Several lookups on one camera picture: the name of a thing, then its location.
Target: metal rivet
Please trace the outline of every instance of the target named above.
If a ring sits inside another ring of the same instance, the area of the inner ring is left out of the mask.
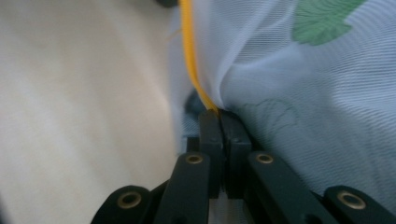
[[[362,198],[345,190],[342,190],[337,194],[337,199],[344,205],[353,209],[361,210],[366,207],[366,203]]]
[[[191,164],[198,164],[201,163],[203,160],[204,158],[202,158],[202,156],[199,155],[190,155],[186,159],[186,161]]]
[[[272,163],[274,161],[274,158],[267,154],[259,154],[257,155],[256,160],[261,163],[268,164]]]
[[[136,191],[129,191],[121,194],[117,200],[117,205],[123,209],[129,209],[138,206],[142,202],[142,196]]]

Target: green leaf print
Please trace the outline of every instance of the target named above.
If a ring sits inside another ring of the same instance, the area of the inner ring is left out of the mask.
[[[301,44],[325,44],[352,27],[344,19],[365,0],[300,0],[292,38]]]
[[[268,148],[280,131],[296,126],[300,117],[292,104],[277,99],[242,105],[236,110],[236,114],[256,140]]]

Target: yellow cord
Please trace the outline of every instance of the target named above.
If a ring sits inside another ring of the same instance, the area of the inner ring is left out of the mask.
[[[206,94],[198,79],[198,71],[195,60],[195,42],[191,1],[192,0],[178,1],[181,12],[181,35],[183,39],[184,58],[186,61],[187,72],[189,73],[192,86],[197,90],[206,109],[213,109],[216,114],[218,114],[218,108]]]

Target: floor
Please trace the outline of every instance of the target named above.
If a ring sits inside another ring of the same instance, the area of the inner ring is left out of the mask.
[[[6,223],[90,223],[115,189],[176,161],[153,0],[0,1],[0,204]]]

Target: black plastic bar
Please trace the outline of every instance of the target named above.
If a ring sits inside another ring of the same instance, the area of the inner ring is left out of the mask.
[[[154,224],[206,224],[210,159],[200,152],[178,157]]]
[[[221,112],[221,127],[224,133],[226,165],[225,188],[229,199],[242,199],[246,183],[248,154],[252,145],[240,119],[230,112]]]
[[[244,214],[249,224],[271,224],[271,219],[266,213],[256,191],[247,186],[244,194]]]
[[[200,151],[210,157],[210,187],[209,197],[219,197],[221,179],[224,167],[223,139],[219,119],[213,110],[207,110],[199,116]]]
[[[186,152],[200,151],[199,137],[188,137]]]
[[[165,192],[167,186],[168,181],[165,181],[150,192],[151,200],[144,223],[151,224],[154,221],[158,207],[160,206],[161,199],[163,198],[163,193]]]
[[[367,194],[353,188],[328,188],[323,201],[340,223],[396,223],[396,217],[391,212]]]
[[[162,7],[175,7],[177,6],[177,0],[156,0]]]
[[[289,166],[275,154],[252,152],[248,156],[248,164],[248,186],[257,194],[265,210],[264,215],[272,223],[338,223],[304,187]]]

